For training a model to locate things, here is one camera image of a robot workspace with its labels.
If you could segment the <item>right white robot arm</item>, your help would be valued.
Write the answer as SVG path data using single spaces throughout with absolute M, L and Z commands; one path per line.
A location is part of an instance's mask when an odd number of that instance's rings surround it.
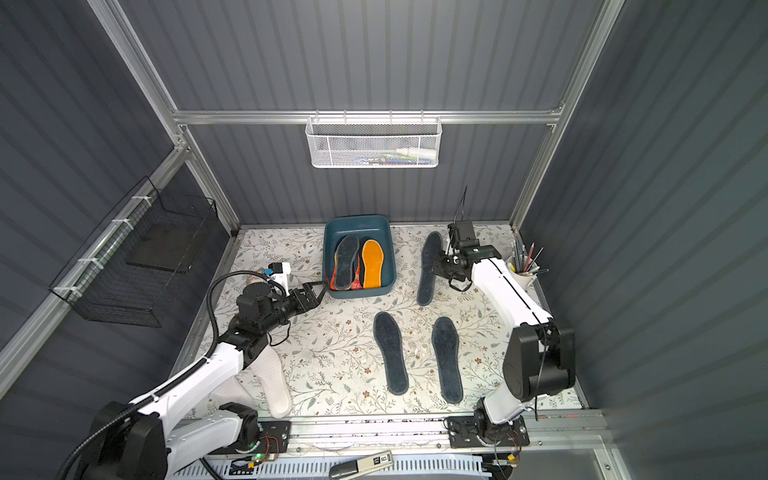
M 449 244 L 432 272 L 450 283 L 478 288 L 511 328 L 501 383 L 475 409 L 478 428 L 508 425 L 540 396 L 553 396 L 576 383 L 575 332 L 537 304 L 516 281 L 501 253 L 483 245 L 469 220 L 448 225 Z

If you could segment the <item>dark grey fleece insole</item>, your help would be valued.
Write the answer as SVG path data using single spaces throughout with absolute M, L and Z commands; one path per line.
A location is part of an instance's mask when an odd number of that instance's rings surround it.
M 336 291 L 349 290 L 357 278 L 359 238 L 354 235 L 343 237 L 334 253 L 332 288 Z
M 435 321 L 431 342 L 437 362 L 441 396 L 448 404 L 459 404 L 464 397 L 458 365 L 459 335 L 450 318 L 439 317 Z
M 373 321 L 373 336 L 384 363 L 388 391 L 396 396 L 404 395 L 409 389 L 401 330 L 394 317 L 388 312 L 379 312 Z
M 421 276 L 417 288 L 417 304 L 419 306 L 427 306 L 433 299 L 436 275 L 433 273 L 432 268 L 434 262 L 442 251 L 442 245 L 442 235 L 437 231 L 431 232 L 423 244 L 421 252 Z

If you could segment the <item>white tube in basket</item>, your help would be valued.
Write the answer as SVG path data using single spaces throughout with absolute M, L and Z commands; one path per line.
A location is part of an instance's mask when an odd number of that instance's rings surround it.
M 395 150 L 395 153 L 400 157 L 408 158 L 419 163 L 433 162 L 438 159 L 438 151 L 428 148 L 398 148 Z

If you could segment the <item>white pen cup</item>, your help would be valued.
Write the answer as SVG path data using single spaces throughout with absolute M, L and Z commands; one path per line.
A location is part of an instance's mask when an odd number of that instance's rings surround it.
M 534 244 L 527 247 L 517 239 L 512 240 L 511 247 L 512 254 L 506 260 L 507 267 L 523 289 L 530 289 L 541 275 L 549 272 L 548 268 L 538 263 L 543 249 L 537 249 Z

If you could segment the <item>grey handheld device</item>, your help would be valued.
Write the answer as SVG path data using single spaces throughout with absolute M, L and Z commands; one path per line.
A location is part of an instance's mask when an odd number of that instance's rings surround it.
M 393 465 L 392 453 L 384 451 L 333 465 L 329 469 L 328 478 L 331 480 L 354 479 L 387 469 Z

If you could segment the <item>teal plastic storage box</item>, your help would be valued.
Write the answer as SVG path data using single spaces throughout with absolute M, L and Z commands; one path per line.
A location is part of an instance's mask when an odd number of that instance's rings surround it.
M 358 239 L 358 256 L 362 255 L 365 240 L 375 240 L 382 248 L 382 285 L 370 289 L 339 290 L 330 288 L 329 294 L 336 299 L 357 299 L 388 294 L 397 279 L 394 246 L 389 221 L 382 215 L 347 216 L 331 220 L 324 230 L 324 251 L 322 260 L 323 280 L 331 286 L 336 271 L 336 250 L 343 240 L 352 236 Z

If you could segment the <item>patterned tape roll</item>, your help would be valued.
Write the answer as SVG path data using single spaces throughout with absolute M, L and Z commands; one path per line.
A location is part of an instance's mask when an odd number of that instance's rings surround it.
M 246 284 L 250 285 L 257 282 L 263 282 L 266 283 L 269 280 L 269 277 L 265 275 L 261 271 L 255 271 L 248 275 Z

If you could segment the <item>yellow fleece insole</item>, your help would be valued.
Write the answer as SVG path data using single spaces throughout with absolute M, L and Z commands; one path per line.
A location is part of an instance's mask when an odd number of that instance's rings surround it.
M 382 271 L 384 252 L 379 242 L 368 239 L 364 242 L 361 252 L 363 265 L 362 286 L 364 289 L 382 287 Z

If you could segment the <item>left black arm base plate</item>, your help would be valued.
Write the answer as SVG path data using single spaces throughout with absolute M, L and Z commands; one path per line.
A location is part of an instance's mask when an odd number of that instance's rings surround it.
M 291 428 L 290 421 L 260 421 L 258 434 L 253 439 L 218 448 L 210 455 L 280 455 L 287 451 Z

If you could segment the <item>white insole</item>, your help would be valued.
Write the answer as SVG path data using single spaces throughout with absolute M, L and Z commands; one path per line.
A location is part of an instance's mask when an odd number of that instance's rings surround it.
M 242 386 L 236 377 L 231 377 L 217 386 L 210 393 L 210 398 L 213 402 L 219 405 L 234 402 L 244 405 L 248 408 L 256 407 L 254 398 L 248 393 L 248 391 Z
M 249 369 L 259 380 L 273 418 L 286 417 L 293 408 L 291 393 L 276 350 L 267 345 Z

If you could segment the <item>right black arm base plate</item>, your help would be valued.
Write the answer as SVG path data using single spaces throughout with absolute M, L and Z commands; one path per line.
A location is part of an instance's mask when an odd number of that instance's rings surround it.
M 443 420 L 443 426 L 454 449 L 522 448 L 530 445 L 523 417 L 512 423 L 493 424 L 478 416 L 450 416 Z

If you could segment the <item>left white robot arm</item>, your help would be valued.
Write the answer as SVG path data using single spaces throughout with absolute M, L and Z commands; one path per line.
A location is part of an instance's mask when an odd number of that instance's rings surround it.
M 250 367 L 272 416 L 287 416 L 293 401 L 271 333 L 318 308 L 325 295 L 321 281 L 289 289 L 260 276 L 238 297 L 238 311 L 227 329 L 212 328 L 213 342 L 198 360 L 129 403 L 106 405 L 57 478 L 165 479 L 219 448 L 251 451 L 262 431 L 258 413 L 243 402 L 223 403 L 220 414 L 209 420 L 180 423 L 199 402 Z

